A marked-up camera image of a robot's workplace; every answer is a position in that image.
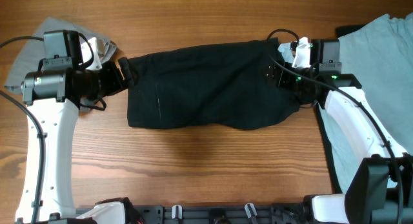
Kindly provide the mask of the black shorts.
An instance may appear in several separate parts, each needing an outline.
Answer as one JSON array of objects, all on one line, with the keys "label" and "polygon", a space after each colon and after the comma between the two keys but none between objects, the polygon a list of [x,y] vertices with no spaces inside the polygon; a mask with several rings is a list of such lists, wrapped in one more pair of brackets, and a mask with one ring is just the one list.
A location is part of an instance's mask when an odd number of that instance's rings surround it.
[{"label": "black shorts", "polygon": [[171,129],[221,124],[253,130],[276,125],[299,109],[279,88],[276,38],[193,46],[130,59],[137,85],[128,89],[130,127]]}]

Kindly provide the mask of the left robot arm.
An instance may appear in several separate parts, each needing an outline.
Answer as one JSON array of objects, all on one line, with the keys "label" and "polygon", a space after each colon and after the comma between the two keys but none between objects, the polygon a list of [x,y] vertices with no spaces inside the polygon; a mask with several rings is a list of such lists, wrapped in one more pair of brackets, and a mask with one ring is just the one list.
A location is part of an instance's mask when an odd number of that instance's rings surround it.
[{"label": "left robot arm", "polygon": [[45,58],[22,84],[23,111],[28,116],[25,183],[16,223],[71,223],[72,142],[82,99],[102,102],[137,83],[128,59],[108,61],[99,70],[84,60],[86,37],[72,30],[45,32]]}]

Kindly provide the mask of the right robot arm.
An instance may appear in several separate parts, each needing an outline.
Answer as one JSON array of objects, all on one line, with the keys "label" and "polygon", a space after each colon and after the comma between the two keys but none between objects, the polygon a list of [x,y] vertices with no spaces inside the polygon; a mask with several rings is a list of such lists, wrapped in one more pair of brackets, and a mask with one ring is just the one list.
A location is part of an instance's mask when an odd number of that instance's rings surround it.
[{"label": "right robot arm", "polygon": [[306,221],[412,223],[412,155],[391,138],[355,75],[342,72],[339,41],[291,45],[304,64],[286,67],[270,54],[276,79],[296,92],[315,86],[313,95],[344,133],[358,164],[346,192],[305,198]]}]

